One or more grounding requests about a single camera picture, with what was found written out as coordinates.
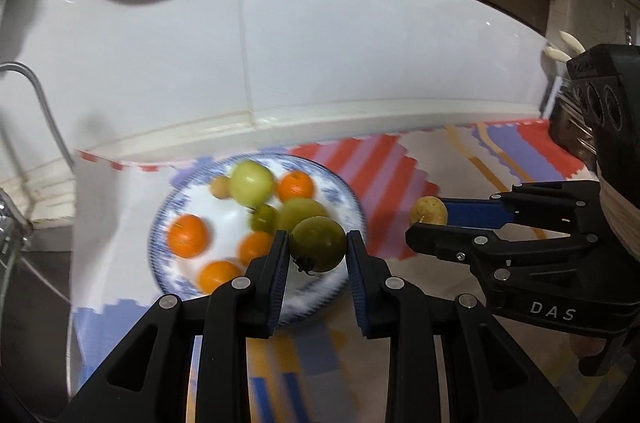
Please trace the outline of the person's hand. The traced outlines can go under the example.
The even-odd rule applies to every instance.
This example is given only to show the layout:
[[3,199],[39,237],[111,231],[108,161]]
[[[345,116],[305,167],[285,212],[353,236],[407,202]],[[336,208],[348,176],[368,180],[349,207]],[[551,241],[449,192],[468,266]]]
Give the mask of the person's hand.
[[570,349],[578,358],[591,357],[600,354],[605,347],[605,339],[596,337],[571,335]]

